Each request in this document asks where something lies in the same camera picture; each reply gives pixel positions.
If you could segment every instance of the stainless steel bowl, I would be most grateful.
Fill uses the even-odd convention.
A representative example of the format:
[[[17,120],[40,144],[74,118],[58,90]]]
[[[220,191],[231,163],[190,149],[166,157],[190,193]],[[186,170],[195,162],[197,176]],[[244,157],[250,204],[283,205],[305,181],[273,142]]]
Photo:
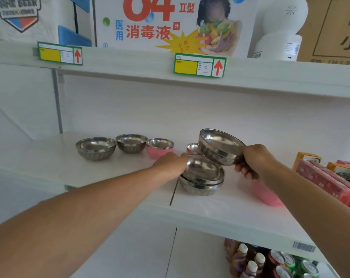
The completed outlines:
[[[200,151],[200,146],[198,145],[198,143],[190,143],[187,145],[187,149],[189,151],[191,151],[192,153],[196,154],[196,155],[201,155],[203,156],[203,153]]]
[[[115,152],[116,141],[107,137],[92,137],[76,143],[77,152],[85,159],[101,161]]]
[[[187,168],[183,176],[194,183],[216,185],[224,181],[225,171],[205,156],[188,155]]]
[[[240,148],[245,144],[236,137],[214,129],[203,129],[198,137],[200,151],[211,161],[231,166],[244,160]]]
[[[116,137],[118,148],[127,154],[137,154],[145,148],[146,136],[136,134],[125,134]]]
[[[183,175],[179,176],[180,185],[191,195],[209,196],[214,194],[222,185],[202,185],[187,180]]]
[[[146,145],[156,149],[170,149],[174,147],[174,142],[169,139],[149,139]]]

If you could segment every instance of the shield logo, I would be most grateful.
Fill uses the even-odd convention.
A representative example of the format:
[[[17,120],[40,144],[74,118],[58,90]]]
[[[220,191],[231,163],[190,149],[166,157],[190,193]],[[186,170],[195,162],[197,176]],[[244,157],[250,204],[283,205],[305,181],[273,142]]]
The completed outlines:
[[[0,17],[19,32],[39,21],[41,0],[0,0]]]

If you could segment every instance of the person's right hand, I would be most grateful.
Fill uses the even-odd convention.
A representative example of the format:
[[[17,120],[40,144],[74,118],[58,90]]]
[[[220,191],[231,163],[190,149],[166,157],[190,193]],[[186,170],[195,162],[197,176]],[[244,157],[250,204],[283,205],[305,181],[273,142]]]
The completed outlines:
[[[274,156],[266,149],[264,145],[255,144],[244,146],[241,148],[246,163],[254,170],[259,176],[274,162],[277,160]],[[235,165],[235,171],[241,172],[245,178],[252,179],[252,174],[249,168],[243,164]]]

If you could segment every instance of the green ball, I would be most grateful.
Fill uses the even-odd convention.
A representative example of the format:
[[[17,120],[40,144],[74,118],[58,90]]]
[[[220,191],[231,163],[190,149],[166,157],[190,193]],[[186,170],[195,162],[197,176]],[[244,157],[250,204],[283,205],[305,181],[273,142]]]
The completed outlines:
[[[111,21],[109,20],[109,18],[105,17],[103,18],[103,24],[104,26],[109,26],[111,24]]]

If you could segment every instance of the arrow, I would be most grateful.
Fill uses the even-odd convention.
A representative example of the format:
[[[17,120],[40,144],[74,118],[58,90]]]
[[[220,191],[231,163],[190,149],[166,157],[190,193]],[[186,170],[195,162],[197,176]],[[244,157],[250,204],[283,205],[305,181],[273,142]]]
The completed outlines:
[[[220,60],[215,64],[214,69],[216,69],[216,76],[219,76],[219,70],[222,69],[222,64]]]
[[[80,54],[79,50],[76,50],[76,52],[75,52],[75,57],[77,58],[77,63],[80,63],[81,54]]]

